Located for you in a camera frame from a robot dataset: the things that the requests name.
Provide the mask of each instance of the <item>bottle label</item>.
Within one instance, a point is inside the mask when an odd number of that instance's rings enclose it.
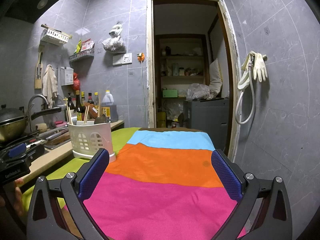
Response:
[[[110,107],[103,107],[102,108],[102,113],[110,118],[111,117],[111,115],[110,115]]]
[[[77,120],[82,121],[82,114],[79,112],[77,113]]]

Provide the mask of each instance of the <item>green fabric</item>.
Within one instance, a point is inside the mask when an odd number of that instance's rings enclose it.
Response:
[[[113,146],[113,151],[118,154],[118,152],[122,149],[122,147],[129,141],[129,139],[132,137],[132,135],[139,130],[140,128],[137,127],[131,127],[131,128],[123,128],[119,129],[116,131],[111,132],[111,137],[112,137],[112,146]],[[53,173],[49,174],[47,176],[47,179],[62,179],[68,172],[77,172],[79,168],[82,166],[82,164],[88,162],[89,160],[84,160],[84,159],[78,159],[74,158]],[[26,190],[22,194],[22,202],[24,209],[26,211],[29,210],[29,205],[30,205],[30,200],[32,196],[34,186]],[[58,198],[58,202],[60,207],[65,206],[64,199]]]

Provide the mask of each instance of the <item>silver bolt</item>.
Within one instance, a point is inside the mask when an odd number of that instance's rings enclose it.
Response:
[[[68,172],[66,176],[67,176],[68,179],[72,179],[75,176],[75,173],[74,172]]]
[[[246,177],[247,179],[253,179],[253,178],[254,178],[254,175],[251,174],[251,173],[247,173],[247,174],[245,175],[245,177]]]
[[[40,176],[37,180],[38,180],[39,182],[44,181],[44,176]]]
[[[276,177],[276,181],[281,183],[282,182],[282,178],[278,176],[278,177]]]

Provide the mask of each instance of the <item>pink fabric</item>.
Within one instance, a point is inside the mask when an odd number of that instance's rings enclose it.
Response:
[[[105,172],[84,204],[102,231],[116,240],[206,240],[236,201],[222,187],[140,182]]]

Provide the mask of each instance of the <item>countertop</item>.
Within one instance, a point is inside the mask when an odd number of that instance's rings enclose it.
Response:
[[[111,130],[123,123],[124,121],[122,120],[111,123]],[[72,144],[71,142],[68,142],[54,150],[46,150],[48,151],[48,153],[33,161],[30,166],[30,173],[22,177],[24,184],[39,176],[42,172],[55,165],[59,161],[63,160],[68,155],[72,154]]]

